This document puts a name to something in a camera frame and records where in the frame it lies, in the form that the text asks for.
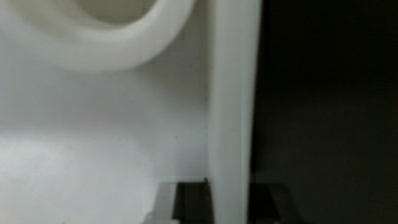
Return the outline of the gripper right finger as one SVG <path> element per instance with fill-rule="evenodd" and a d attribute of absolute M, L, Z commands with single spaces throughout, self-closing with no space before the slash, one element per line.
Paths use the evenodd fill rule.
<path fill-rule="evenodd" d="M 249 193 L 249 224 L 300 224 L 302 215 L 288 186 L 252 183 Z"/>

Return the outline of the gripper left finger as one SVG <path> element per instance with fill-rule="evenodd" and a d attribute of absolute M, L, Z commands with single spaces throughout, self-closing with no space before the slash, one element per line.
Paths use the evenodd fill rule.
<path fill-rule="evenodd" d="M 213 224 L 212 189 L 206 181 L 160 184 L 153 208 L 140 224 Z"/>

